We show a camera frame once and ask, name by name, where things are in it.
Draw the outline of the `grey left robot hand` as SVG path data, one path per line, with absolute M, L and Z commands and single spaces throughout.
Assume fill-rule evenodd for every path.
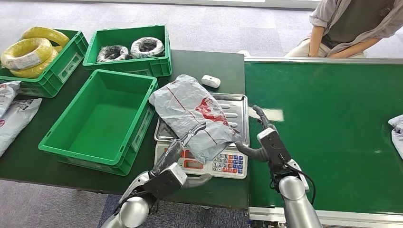
M 203 174 L 198 177 L 188 177 L 178 164 L 178 160 L 185 146 L 198 132 L 205 130 L 206 123 L 201 122 L 193 126 L 185 135 L 174 139 L 157 160 L 153 169 L 149 172 L 150 179 L 156 179 L 158 183 L 170 188 L 194 188 L 207 183 L 212 176 Z

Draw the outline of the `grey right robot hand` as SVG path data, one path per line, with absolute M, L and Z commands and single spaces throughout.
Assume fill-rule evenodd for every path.
M 276 127 L 269 122 L 266 114 L 264 113 L 263 109 L 257 105 L 253 105 L 252 109 L 255 113 L 259 116 L 258 122 L 262 124 L 263 130 L 268 128 L 272 130 L 276 130 Z M 248 146 L 245 146 L 241 141 L 236 141 L 235 145 L 239 152 L 243 153 L 244 155 L 248 156 L 249 158 L 255 159 L 259 162 L 268 162 L 269 161 L 269 154 L 265 151 L 264 147 L 260 147 L 258 149 L 253 149 Z

